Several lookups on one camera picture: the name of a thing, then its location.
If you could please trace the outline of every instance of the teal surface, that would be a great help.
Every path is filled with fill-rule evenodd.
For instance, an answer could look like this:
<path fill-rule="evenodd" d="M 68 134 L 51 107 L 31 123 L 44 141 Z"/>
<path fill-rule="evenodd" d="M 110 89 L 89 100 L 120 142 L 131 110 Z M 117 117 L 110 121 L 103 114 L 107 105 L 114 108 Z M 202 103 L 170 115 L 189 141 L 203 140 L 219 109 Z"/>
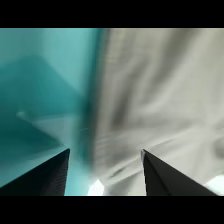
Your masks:
<path fill-rule="evenodd" d="M 102 29 L 0 29 L 0 186 L 69 147 L 66 195 L 89 185 Z"/>

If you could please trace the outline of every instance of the beige cloth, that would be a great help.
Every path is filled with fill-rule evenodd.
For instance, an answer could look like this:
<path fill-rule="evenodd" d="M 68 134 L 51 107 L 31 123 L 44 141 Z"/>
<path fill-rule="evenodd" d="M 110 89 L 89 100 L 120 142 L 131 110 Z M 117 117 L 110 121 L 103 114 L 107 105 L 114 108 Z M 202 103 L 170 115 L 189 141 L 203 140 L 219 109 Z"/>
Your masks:
<path fill-rule="evenodd" d="M 146 149 L 206 183 L 224 170 L 224 30 L 111 29 L 94 168 L 110 195 L 145 195 Z"/>

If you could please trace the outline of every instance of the wrinkled cloth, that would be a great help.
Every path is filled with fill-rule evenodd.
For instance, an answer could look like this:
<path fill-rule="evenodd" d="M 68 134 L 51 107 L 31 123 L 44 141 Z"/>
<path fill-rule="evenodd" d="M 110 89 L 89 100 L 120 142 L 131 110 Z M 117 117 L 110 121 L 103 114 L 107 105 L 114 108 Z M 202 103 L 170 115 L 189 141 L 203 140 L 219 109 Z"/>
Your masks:
<path fill-rule="evenodd" d="M 198 183 L 224 170 L 224 29 L 110 29 L 94 171 L 108 195 L 146 195 L 142 149 Z"/>

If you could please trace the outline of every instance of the bright white patch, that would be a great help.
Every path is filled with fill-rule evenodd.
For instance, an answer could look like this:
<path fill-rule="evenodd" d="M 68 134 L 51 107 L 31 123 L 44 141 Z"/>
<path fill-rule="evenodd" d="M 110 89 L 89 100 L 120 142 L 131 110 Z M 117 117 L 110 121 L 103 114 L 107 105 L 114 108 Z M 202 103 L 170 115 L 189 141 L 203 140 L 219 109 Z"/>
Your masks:
<path fill-rule="evenodd" d="M 89 187 L 88 196 L 103 196 L 104 186 L 97 180 L 94 184 Z"/>
<path fill-rule="evenodd" d="M 205 184 L 205 187 L 218 195 L 224 196 L 224 175 L 219 175 Z"/>

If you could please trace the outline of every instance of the teal bin wall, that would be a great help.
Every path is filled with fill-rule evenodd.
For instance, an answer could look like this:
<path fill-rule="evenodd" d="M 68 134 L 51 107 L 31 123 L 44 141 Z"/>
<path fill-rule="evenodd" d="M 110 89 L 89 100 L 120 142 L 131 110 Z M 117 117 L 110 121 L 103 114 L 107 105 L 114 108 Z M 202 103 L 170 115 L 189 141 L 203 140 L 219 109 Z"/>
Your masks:
<path fill-rule="evenodd" d="M 66 195 L 86 195 L 90 89 L 102 29 L 0 29 L 0 186 L 69 147 Z"/>

